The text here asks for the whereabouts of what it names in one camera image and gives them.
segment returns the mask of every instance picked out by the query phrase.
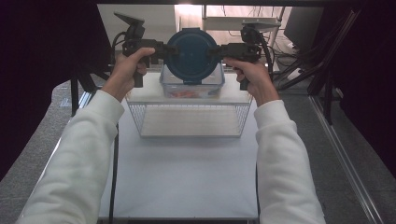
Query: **person's left hand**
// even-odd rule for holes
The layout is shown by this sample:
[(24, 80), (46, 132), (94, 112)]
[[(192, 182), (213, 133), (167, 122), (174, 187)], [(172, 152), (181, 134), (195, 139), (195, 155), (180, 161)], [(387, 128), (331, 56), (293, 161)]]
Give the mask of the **person's left hand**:
[(134, 71), (136, 68), (136, 71), (142, 75), (147, 73), (146, 65), (140, 63), (140, 59), (154, 52), (155, 49), (153, 48), (142, 48), (129, 57), (120, 54), (117, 57), (113, 73), (102, 88), (102, 91), (114, 96), (121, 102), (126, 93), (134, 87)]

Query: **round blue lid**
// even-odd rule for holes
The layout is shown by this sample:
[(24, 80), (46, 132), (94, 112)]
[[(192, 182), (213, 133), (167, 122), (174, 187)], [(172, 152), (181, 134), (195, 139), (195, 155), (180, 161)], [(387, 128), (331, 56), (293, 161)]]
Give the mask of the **round blue lid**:
[(200, 84), (220, 62), (219, 57), (207, 54), (209, 48), (217, 45), (216, 41), (199, 28), (182, 29), (171, 37), (168, 45), (178, 46), (179, 54), (167, 57), (164, 63), (186, 84)]

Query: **white long-sleeve shirt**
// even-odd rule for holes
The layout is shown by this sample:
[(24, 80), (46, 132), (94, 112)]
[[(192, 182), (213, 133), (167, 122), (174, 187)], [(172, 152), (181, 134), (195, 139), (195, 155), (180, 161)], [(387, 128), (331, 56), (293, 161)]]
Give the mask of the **white long-sleeve shirt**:
[[(17, 223), (96, 223), (123, 112), (103, 91), (77, 112)], [(283, 102), (262, 105), (254, 116), (261, 224), (325, 223), (305, 146)]]

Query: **person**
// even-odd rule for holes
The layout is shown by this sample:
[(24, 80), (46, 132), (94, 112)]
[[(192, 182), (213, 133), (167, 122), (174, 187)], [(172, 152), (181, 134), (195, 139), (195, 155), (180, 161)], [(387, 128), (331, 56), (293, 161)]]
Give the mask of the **person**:
[[(17, 223), (96, 223), (110, 165), (110, 150), (123, 113), (120, 102), (134, 87), (135, 69), (154, 49), (142, 48), (128, 58), (119, 56), (104, 87), (80, 109), (64, 129)], [(303, 141), (279, 99), (266, 68), (225, 58), (237, 67), (237, 80), (246, 77), (247, 91), (256, 99), (256, 138), (260, 222), (325, 223), (315, 192)]]

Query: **white table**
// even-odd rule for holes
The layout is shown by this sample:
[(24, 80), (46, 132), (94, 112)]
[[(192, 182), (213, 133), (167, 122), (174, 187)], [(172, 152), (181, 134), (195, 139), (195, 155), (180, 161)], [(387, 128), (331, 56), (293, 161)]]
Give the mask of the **white table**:
[[(141, 138), (125, 101), (114, 218), (257, 218), (253, 102), (240, 138)], [(99, 217), (107, 218), (112, 171)]]

